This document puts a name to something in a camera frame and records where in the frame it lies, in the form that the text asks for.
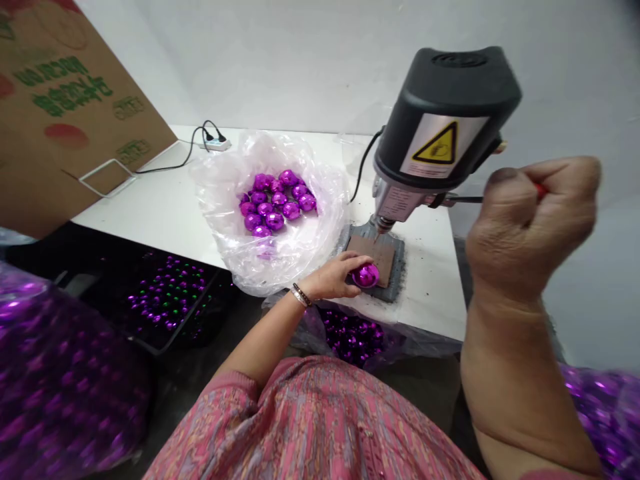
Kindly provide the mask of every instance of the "warning label sticker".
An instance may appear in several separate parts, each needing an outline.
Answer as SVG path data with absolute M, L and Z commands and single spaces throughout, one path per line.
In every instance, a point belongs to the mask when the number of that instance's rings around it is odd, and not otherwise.
M 422 115 L 400 171 L 424 178 L 447 178 L 488 117 Z
M 424 147 L 413 154 L 412 159 L 437 165 L 455 162 L 455 142 L 458 138 L 458 122 L 452 121 L 444 130 L 429 140 Z

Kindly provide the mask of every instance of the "wristband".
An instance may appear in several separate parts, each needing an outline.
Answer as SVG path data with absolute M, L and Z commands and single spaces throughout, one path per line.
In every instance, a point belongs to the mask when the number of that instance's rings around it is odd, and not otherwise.
M 295 283 L 293 284 L 293 289 L 291 290 L 291 292 L 293 293 L 293 296 L 305 306 L 305 308 L 309 308 L 313 305 L 311 300 L 309 300 L 309 297 L 306 296 L 305 293 L 300 290 L 300 287 L 298 287 L 298 285 L 296 285 Z

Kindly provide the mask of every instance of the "hand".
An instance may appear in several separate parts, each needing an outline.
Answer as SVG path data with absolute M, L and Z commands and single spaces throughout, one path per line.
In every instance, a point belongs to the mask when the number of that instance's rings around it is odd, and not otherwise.
M 342 252 L 310 276 L 298 282 L 298 286 L 312 301 L 357 297 L 362 291 L 355 285 L 347 285 L 345 279 L 351 270 L 355 270 L 365 263 L 373 263 L 373 259 L 354 251 Z
M 533 182 L 548 190 L 539 203 Z M 476 292 L 538 301 L 554 270 L 593 230 L 599 184 L 593 157 L 494 172 L 467 238 Z

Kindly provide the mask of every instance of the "pink patterned clothing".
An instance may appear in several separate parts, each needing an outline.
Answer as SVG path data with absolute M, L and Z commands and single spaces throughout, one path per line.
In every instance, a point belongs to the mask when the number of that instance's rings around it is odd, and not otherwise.
M 482 479 L 451 440 L 372 375 L 285 359 L 258 394 L 238 372 L 208 384 L 146 479 Z

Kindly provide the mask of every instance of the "cardboard box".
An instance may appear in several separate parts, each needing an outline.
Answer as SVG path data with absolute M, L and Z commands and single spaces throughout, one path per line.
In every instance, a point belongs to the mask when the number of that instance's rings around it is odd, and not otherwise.
M 176 142 L 72 0 L 0 0 L 0 226 L 36 238 Z M 112 163 L 86 182 L 128 178 Z

